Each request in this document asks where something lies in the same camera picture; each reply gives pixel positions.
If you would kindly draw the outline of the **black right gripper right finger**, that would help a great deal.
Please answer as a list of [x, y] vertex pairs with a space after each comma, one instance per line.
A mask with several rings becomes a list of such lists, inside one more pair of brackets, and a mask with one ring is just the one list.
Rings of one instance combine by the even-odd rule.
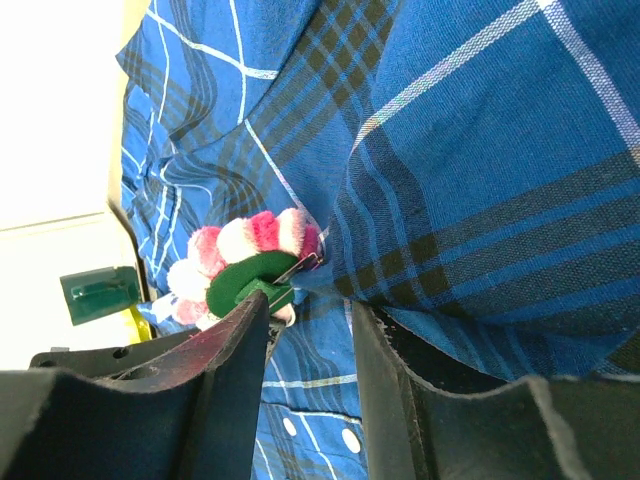
[[373, 479], [635, 479], [635, 376], [504, 382], [425, 343], [384, 312], [352, 308]]

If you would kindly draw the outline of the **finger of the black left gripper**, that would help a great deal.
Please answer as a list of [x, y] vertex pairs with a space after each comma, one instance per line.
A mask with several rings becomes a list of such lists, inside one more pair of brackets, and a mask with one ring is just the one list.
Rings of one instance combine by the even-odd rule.
[[189, 330], [124, 347], [48, 352], [28, 368], [31, 380], [192, 380], [214, 371], [256, 342], [258, 358], [271, 355], [285, 323], [276, 319], [224, 319], [203, 330]]

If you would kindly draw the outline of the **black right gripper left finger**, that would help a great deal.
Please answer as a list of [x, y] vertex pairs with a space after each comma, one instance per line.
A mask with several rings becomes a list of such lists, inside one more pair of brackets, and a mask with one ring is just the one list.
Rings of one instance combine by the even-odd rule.
[[269, 330], [264, 294], [117, 378], [1, 375], [5, 479], [247, 479]]

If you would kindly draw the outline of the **pink flower brooch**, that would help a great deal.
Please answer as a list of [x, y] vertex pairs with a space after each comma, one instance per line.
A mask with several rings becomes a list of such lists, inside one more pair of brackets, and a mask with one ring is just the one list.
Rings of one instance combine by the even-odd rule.
[[292, 326], [296, 313], [290, 279], [320, 263], [319, 240], [318, 229], [298, 208], [196, 230], [186, 257], [167, 273], [173, 319], [204, 330], [260, 291], [267, 296], [270, 315]]

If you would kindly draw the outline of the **green mug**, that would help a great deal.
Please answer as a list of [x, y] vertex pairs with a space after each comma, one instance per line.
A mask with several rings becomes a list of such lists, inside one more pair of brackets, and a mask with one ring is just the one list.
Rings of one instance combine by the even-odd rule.
[[132, 266], [106, 267], [59, 278], [73, 326], [123, 311], [142, 299]]

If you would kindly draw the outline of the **blue plaid shirt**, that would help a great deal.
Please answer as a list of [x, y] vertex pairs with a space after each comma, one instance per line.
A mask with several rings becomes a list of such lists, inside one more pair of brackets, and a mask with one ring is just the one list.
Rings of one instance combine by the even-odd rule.
[[367, 477], [357, 302], [502, 380], [629, 373], [637, 2], [154, 1], [117, 59], [156, 328], [197, 229], [294, 207], [320, 233], [252, 478]]

